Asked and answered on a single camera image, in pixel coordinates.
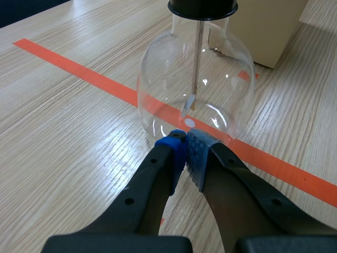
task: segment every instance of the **blue gripper pad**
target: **blue gripper pad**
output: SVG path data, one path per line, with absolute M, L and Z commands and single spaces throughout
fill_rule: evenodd
M 201 192 L 209 149 L 220 140 L 199 129 L 191 129 L 187 133 L 187 140 L 187 171 Z

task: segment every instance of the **orange tape line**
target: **orange tape line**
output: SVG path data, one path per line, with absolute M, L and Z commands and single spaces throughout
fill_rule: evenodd
M 60 56 L 34 42 L 22 39 L 13 43 L 14 45 L 38 56 L 39 58 L 81 78 L 82 80 L 99 87 L 100 89 L 114 95 L 125 102 L 137 106 L 137 92 L 117 83 L 105 76 L 98 74 L 76 62 Z M 180 111 L 168 106 L 154 98 L 151 98 L 147 110 L 152 110 L 159 118 L 188 131 L 189 128 L 179 120 Z M 243 161 L 255 166 L 282 181 L 289 183 L 324 202 L 337 207 L 337 186 L 324 181 L 304 170 L 288 164 L 266 152 L 250 146 L 240 140 L 230 141 L 225 133 L 203 123 L 200 120 L 191 118 L 195 122 L 195 128 L 202 129 L 229 145 L 233 152 Z

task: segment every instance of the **black cap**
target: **black cap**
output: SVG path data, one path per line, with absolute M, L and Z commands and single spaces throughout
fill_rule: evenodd
M 190 20 L 220 20 L 237 11 L 236 0 L 170 0 L 175 15 Z

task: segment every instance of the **metal rod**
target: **metal rod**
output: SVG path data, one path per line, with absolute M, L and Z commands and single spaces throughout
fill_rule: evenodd
M 196 91 L 199 78 L 199 66 L 202 47 L 202 36 L 204 33 L 204 21 L 198 21 L 196 25 L 195 35 L 195 47 L 194 47 L 194 62 L 193 62 L 193 76 L 192 76 L 192 94 L 195 95 L 195 99 L 191 105 L 191 109 L 195 109 Z

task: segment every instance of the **glass flask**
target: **glass flask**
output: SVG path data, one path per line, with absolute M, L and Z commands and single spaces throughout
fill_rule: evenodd
M 228 143 L 245 127 L 253 108 L 254 64 L 243 43 L 228 31 L 228 22 L 173 14 L 172 30 L 147 48 L 137 98 L 150 143 L 174 129 L 190 128 Z M 212 46 L 210 35 L 217 38 Z

